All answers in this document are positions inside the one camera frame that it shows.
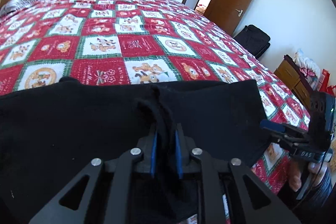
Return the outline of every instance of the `human hand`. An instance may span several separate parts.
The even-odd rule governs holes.
[[[309,172],[311,172],[312,174],[314,174],[313,176],[313,181],[314,184],[313,186],[318,186],[321,181],[323,180],[324,175],[326,174],[328,165],[326,162],[323,163],[321,171],[319,173],[318,176],[316,176],[316,174],[319,172],[321,164],[315,164],[315,163],[309,163],[308,165],[308,170]],[[302,182],[301,182],[301,171],[299,169],[299,163],[295,160],[291,160],[290,163],[290,167],[289,167],[289,177],[288,177],[288,183],[289,186],[291,187],[291,189],[294,192],[297,192],[301,186],[302,186]]]

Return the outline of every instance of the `drawer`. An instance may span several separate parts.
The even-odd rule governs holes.
[[[278,76],[290,90],[292,90],[300,81],[299,74],[286,60],[282,61],[274,74]]]
[[[310,95],[305,86],[299,82],[294,87],[294,92],[298,95],[298,99],[301,101],[301,103],[309,110],[310,106]]]

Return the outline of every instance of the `black cable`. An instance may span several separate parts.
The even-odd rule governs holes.
[[[320,172],[321,172],[321,169],[322,169],[322,166],[323,166],[323,163],[324,163],[324,159],[326,157],[326,154],[327,152],[325,152],[325,154],[323,155],[323,159],[322,159],[322,162],[321,162],[321,166],[320,166],[320,169],[319,171],[317,172],[316,176],[315,176],[315,179],[310,183],[310,186],[307,190],[307,192],[305,193],[305,195],[303,196],[303,198],[293,207],[292,209],[292,212],[301,205],[301,203],[307,198],[307,196],[309,195],[310,191],[312,190],[316,180],[317,180],[317,177],[319,176]]]

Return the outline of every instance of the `triangular cutout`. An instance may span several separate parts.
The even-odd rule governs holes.
[[[261,209],[270,205],[271,200],[264,194],[264,192],[248,177],[243,176],[247,192],[250,196],[252,207],[254,210]]]
[[[75,186],[59,200],[59,204],[74,211],[78,210],[89,178],[88,175],[83,176]]]

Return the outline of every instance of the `door handle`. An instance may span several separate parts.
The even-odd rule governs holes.
[[[237,9],[235,9],[237,12],[239,12],[239,14],[238,14],[238,16],[240,17],[241,15],[242,15],[242,13],[243,13],[243,10],[237,10]]]

